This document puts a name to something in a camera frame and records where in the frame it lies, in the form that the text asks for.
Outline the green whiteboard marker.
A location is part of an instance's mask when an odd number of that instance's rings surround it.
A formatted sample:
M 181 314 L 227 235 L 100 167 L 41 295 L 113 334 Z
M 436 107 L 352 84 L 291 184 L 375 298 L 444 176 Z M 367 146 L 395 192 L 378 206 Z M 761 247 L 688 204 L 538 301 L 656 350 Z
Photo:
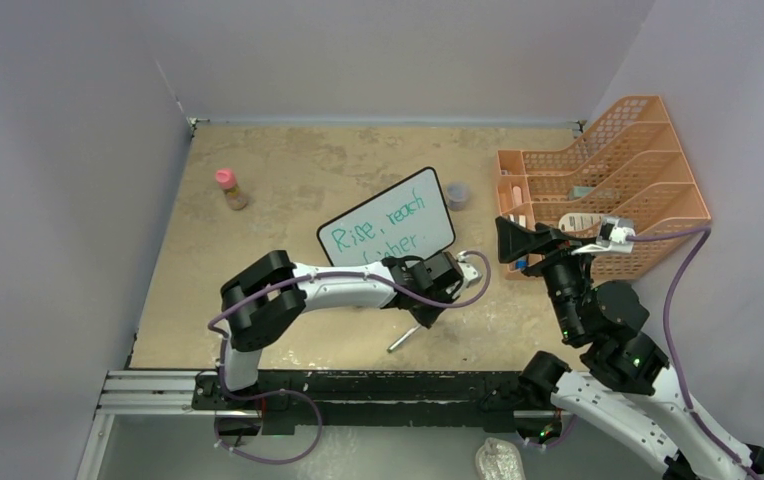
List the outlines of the green whiteboard marker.
M 404 332 L 399 338 L 397 338 L 394 342 L 392 342 L 386 349 L 387 353 L 393 353 L 397 349 L 399 349 L 409 338 L 411 338 L 415 333 L 422 330 L 423 327 L 421 325 L 415 325 L 411 328 L 409 328 L 406 332 Z

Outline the small whiteboard black frame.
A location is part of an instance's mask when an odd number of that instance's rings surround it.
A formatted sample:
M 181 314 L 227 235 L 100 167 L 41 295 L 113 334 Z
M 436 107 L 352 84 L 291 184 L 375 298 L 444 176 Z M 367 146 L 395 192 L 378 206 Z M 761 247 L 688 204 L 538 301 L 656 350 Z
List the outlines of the small whiteboard black frame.
M 333 266 L 385 257 L 427 259 L 452 246 L 456 232 L 437 171 L 425 167 L 318 227 Z

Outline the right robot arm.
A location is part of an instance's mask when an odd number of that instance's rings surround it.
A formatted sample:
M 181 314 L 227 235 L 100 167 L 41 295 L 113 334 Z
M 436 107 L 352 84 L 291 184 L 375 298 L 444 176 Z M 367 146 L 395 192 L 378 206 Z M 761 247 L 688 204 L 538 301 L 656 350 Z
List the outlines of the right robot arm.
M 630 253 L 633 221 L 606 216 L 596 236 L 575 237 L 538 223 L 533 229 L 499 216 L 498 259 L 525 256 L 527 277 L 544 280 L 564 344 L 583 349 L 586 372 L 537 352 L 519 378 L 522 399 L 569 412 L 641 457 L 664 479 L 756 479 L 764 447 L 738 440 L 690 394 L 676 355 L 642 328 L 649 318 L 626 281 L 595 284 L 598 254 Z

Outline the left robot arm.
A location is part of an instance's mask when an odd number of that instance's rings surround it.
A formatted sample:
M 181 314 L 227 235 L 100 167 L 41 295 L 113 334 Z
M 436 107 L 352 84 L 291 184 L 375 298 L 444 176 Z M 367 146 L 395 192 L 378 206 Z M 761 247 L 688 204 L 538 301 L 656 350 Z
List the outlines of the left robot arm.
M 341 307 L 398 309 L 429 328 L 481 278 L 465 256 L 446 251 L 427 259 L 406 255 L 352 267 L 318 267 L 273 250 L 220 288 L 221 318 L 228 327 L 209 325 L 224 343 L 217 395 L 233 409 L 250 405 L 263 349 L 304 313 Z

